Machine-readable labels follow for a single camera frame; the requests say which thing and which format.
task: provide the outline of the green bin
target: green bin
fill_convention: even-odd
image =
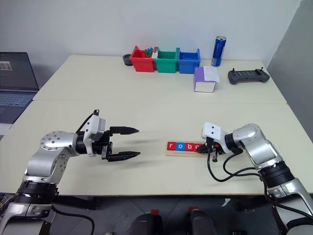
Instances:
[[[156,48],[153,60],[156,64],[156,69],[158,72],[171,72],[175,73],[178,70],[177,60],[178,60],[179,48],[176,51],[161,51],[158,47]]]

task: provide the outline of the purple box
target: purple box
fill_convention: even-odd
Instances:
[[[195,92],[214,92],[215,81],[205,81],[203,67],[196,67],[194,73]]]

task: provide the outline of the laptop screen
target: laptop screen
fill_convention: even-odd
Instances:
[[[0,52],[0,90],[39,90],[26,52]]]

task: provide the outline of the plastic bin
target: plastic bin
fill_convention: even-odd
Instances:
[[[195,67],[200,65],[200,50],[196,53],[181,52],[179,50],[178,68],[180,73],[194,73]]]
[[[140,50],[138,46],[135,46],[130,60],[137,72],[154,72],[156,69],[152,55],[146,56],[145,50]]]
[[[175,73],[177,70],[178,53],[178,47],[176,48],[176,51],[161,51],[156,47],[152,56],[156,63],[157,71]]]

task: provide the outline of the laptop keyboard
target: laptop keyboard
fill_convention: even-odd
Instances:
[[[34,96],[34,94],[0,94],[0,105],[25,107]]]

